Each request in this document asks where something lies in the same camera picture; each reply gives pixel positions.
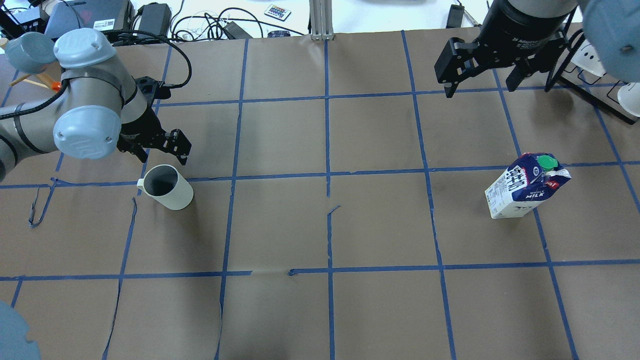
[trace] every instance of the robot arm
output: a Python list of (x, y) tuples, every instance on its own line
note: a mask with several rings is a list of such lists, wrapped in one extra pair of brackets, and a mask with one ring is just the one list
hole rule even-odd
[(186, 164), (191, 143), (178, 129), (162, 129), (150, 101), (100, 31), (70, 31), (52, 51), (66, 69), (61, 95), (38, 111), (30, 111), (37, 102), (0, 109), (0, 181), (23, 159), (58, 149), (98, 159), (117, 148), (144, 162), (143, 147), (155, 148)]
[[(580, 0), (584, 31), (604, 67), (618, 79), (640, 81), (640, 3)], [(438, 82), (452, 97), (460, 82), (485, 70), (514, 66), (509, 91), (534, 72), (548, 72), (568, 47), (562, 22), (576, 0), (494, 0), (471, 43), (451, 38), (435, 64)]]

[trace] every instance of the milk carton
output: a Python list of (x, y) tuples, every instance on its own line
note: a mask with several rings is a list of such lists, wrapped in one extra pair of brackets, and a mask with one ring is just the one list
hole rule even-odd
[(491, 217), (523, 217), (570, 179), (553, 155), (522, 154), (484, 191)]

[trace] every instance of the cup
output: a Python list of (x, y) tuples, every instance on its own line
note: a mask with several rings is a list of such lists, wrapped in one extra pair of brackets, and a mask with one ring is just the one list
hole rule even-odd
[(153, 167), (137, 186), (170, 210), (184, 209), (193, 199), (193, 188), (171, 165)]
[(620, 106), (633, 116), (640, 117), (640, 83), (629, 83), (618, 90)]

